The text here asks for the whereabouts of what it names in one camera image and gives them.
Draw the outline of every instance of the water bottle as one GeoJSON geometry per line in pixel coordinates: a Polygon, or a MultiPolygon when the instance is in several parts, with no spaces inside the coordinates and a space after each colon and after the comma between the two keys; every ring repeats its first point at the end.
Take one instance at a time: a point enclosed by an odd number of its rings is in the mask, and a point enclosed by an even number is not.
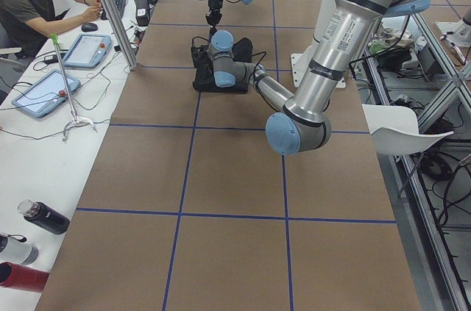
{"type": "Polygon", "coordinates": [[[48,207],[43,202],[33,202],[29,199],[18,205],[18,212],[29,221],[56,235],[63,234],[70,221],[62,214],[48,207]]]}
{"type": "Polygon", "coordinates": [[[30,265],[37,257],[38,249],[35,246],[0,233],[0,260],[30,265]]]}

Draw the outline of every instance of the black bottle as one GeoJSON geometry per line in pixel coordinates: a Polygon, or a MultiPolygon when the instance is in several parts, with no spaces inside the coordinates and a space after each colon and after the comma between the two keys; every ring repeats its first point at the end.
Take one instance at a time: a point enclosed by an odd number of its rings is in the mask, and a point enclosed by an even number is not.
{"type": "Polygon", "coordinates": [[[24,219],[56,235],[63,234],[70,221],[43,202],[32,202],[29,199],[18,205],[18,212],[24,219]]]}

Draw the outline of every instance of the white bottle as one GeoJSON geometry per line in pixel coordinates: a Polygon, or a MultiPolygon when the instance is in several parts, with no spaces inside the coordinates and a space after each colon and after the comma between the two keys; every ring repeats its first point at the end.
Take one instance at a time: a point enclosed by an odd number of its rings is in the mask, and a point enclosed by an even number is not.
{"type": "Polygon", "coordinates": [[[0,260],[19,265],[30,265],[38,257],[38,249],[28,243],[20,243],[13,237],[0,235],[0,260]]]}

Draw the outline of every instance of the black t-shirt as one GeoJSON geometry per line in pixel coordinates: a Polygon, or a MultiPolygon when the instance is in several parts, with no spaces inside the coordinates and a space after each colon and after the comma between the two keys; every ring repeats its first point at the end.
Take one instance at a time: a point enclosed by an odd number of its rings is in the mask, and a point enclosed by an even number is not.
{"type": "Polygon", "coordinates": [[[52,0],[0,0],[0,23],[24,53],[35,56],[47,38],[25,22],[42,17],[55,19],[52,0]]]}

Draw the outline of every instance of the thermos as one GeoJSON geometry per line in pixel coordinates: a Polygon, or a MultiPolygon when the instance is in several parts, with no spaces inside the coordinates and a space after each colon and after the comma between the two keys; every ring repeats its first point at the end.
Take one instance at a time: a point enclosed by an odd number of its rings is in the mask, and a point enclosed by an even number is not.
{"type": "Polygon", "coordinates": [[[11,262],[0,263],[0,287],[35,291],[40,293],[46,286],[49,273],[11,262]]]}
{"type": "Polygon", "coordinates": [[[32,202],[29,199],[18,205],[18,212],[29,221],[56,235],[63,234],[70,223],[67,217],[48,207],[43,202],[32,202]]]}
{"type": "Polygon", "coordinates": [[[38,249],[11,236],[0,235],[0,260],[29,265],[36,261],[38,249]]]}

